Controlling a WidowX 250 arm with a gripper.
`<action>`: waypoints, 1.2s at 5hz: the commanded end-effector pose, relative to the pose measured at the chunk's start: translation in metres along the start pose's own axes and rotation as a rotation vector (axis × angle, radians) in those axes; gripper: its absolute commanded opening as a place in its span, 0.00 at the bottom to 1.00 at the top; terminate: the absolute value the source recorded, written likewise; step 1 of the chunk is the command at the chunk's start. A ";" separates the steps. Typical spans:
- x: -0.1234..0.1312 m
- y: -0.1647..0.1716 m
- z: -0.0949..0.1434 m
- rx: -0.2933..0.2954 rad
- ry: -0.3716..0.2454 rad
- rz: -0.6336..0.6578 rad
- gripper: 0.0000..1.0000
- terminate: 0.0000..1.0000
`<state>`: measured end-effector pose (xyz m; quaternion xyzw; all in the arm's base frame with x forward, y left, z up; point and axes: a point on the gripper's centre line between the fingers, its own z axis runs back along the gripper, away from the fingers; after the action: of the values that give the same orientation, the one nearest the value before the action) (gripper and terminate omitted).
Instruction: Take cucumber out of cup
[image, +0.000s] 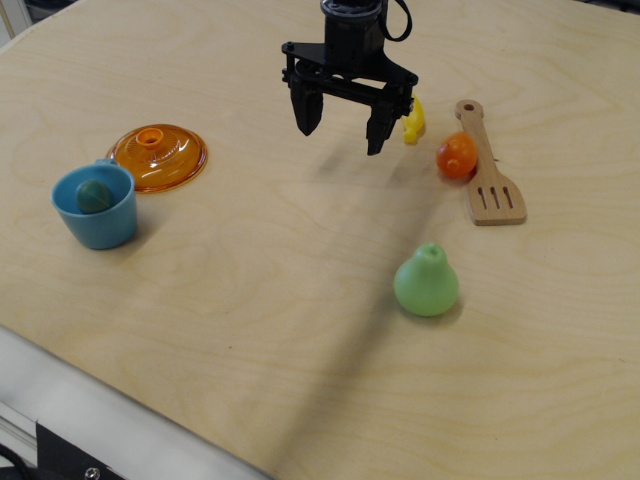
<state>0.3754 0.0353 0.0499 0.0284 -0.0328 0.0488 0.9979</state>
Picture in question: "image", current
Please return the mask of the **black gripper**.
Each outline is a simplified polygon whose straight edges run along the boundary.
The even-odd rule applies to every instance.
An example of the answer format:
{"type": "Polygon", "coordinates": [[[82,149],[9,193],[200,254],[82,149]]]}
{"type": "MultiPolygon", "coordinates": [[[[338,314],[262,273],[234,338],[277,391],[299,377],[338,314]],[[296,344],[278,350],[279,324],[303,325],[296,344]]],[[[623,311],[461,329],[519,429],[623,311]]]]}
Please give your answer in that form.
{"type": "Polygon", "coordinates": [[[418,77],[384,52],[387,41],[402,42],[412,31],[407,3],[397,5],[406,15],[404,31],[397,36],[387,25],[387,1],[322,1],[324,40],[282,45],[283,81],[290,89],[296,124],[305,136],[321,121],[325,94],[370,106],[369,156],[381,152],[396,121],[409,114],[418,77]]]}

